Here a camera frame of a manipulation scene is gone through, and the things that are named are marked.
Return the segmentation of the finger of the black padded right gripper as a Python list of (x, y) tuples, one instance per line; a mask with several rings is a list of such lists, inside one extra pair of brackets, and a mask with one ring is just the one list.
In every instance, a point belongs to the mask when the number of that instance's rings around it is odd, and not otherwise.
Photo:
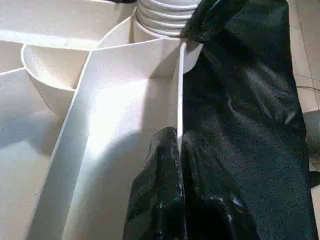
[(241, 10), (239, 0), (202, 0), (181, 32), (181, 36), (197, 43), (215, 37), (227, 22)]

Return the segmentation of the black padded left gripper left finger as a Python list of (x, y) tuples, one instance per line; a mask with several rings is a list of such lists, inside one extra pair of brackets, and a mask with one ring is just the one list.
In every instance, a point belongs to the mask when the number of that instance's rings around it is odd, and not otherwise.
[(151, 138), (144, 166), (132, 182), (122, 238), (186, 238), (182, 164), (173, 127), (163, 128)]

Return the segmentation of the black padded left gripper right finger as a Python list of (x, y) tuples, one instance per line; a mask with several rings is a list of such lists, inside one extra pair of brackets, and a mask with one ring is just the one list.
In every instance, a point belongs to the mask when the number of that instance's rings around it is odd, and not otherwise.
[(238, 185), (209, 150), (206, 139), (184, 135), (181, 153), (188, 239), (259, 239)]

